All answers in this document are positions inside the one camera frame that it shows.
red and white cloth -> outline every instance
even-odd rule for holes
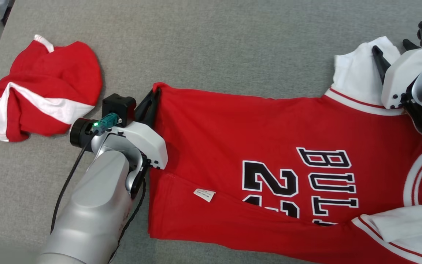
[[[54,47],[35,35],[0,80],[0,140],[65,133],[95,107],[101,89],[99,63],[87,44]]]

t-shirt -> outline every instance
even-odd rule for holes
[[[422,263],[411,234],[383,238],[392,221],[375,221],[422,227],[408,221],[422,212],[422,135],[402,110],[334,88],[278,100],[159,88],[169,162],[151,171],[151,237],[319,263]]]

white care label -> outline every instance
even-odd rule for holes
[[[207,202],[211,202],[211,199],[216,192],[208,191],[204,189],[196,189],[193,193],[205,199]]]

gray table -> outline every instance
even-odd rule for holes
[[[140,100],[159,81],[240,95],[320,96],[332,83],[334,55],[382,35],[397,46],[415,40],[420,20],[416,0],[17,0],[0,42],[0,79],[40,34],[55,45],[80,40],[92,47],[102,65],[102,97],[117,92]],[[99,106],[88,116],[99,117]],[[66,136],[0,142],[0,242],[40,249],[78,152]],[[65,197],[92,158],[84,157]],[[150,239],[148,203],[117,263],[299,263]]]

white stripe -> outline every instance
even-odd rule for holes
[[[25,99],[39,109],[40,112],[69,125],[94,108],[92,105],[75,102],[65,98],[44,98],[25,87],[9,82],[0,97],[0,140],[3,142],[9,141],[6,137],[7,102],[11,88],[19,92]]]
[[[340,102],[352,109],[356,109],[365,113],[380,115],[380,116],[399,116],[403,113],[402,109],[383,109],[378,107],[372,107],[365,104],[360,104],[353,100],[350,100],[344,96],[338,95],[337,93],[331,91],[330,89],[325,92],[325,95],[332,98],[333,100]]]
[[[408,172],[407,179],[405,180],[405,187],[403,188],[403,205],[412,206],[413,200],[411,199],[411,194],[413,193],[413,185],[415,184],[415,179],[419,173],[419,170],[422,167],[422,154],[417,158],[410,171]]]
[[[363,214],[360,217],[362,218],[362,220],[364,220],[366,223],[368,223],[376,232],[378,232],[378,229],[375,226],[371,225],[369,223],[369,220],[366,219],[367,218],[366,214],[365,215]],[[399,249],[397,247],[394,247],[391,244],[383,241],[374,232],[372,232],[372,230],[369,229],[369,227],[367,227],[363,222],[361,222],[357,217],[355,219],[353,219],[351,222],[353,222],[353,224],[355,224],[357,227],[362,229],[362,231],[364,231],[366,234],[368,234],[370,237],[372,237],[377,243],[379,243],[381,246],[383,246],[384,248],[386,248],[390,252],[397,254],[398,256],[403,257],[405,259],[408,259],[410,261],[422,264],[422,257],[420,257],[416,254],[409,253],[409,252],[404,251],[402,249]]]
[[[415,199],[415,205],[419,204],[419,184],[421,183],[421,179],[422,179],[422,170],[418,175],[418,178],[416,180],[416,184],[415,184],[415,192],[413,194],[414,199]]]
[[[53,47],[53,44],[50,43],[47,39],[45,39],[41,35],[35,35],[34,40],[42,43],[47,48],[49,53],[52,53],[55,51],[55,47]]]

